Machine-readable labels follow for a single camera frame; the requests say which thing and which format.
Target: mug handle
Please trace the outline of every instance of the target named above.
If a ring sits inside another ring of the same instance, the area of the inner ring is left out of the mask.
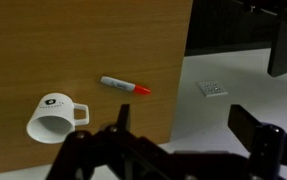
[[[89,115],[89,107],[84,104],[78,104],[78,103],[73,103],[74,104],[74,109],[79,109],[85,111],[85,118],[84,119],[74,119],[75,120],[75,125],[85,125],[90,122],[90,115]]]

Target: wooden board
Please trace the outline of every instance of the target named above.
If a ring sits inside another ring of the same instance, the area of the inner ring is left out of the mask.
[[[169,140],[191,0],[0,1],[0,172],[52,163],[61,144],[32,140],[39,100],[59,92],[90,107],[95,133],[131,104],[131,131]],[[147,86],[148,96],[100,83]]]

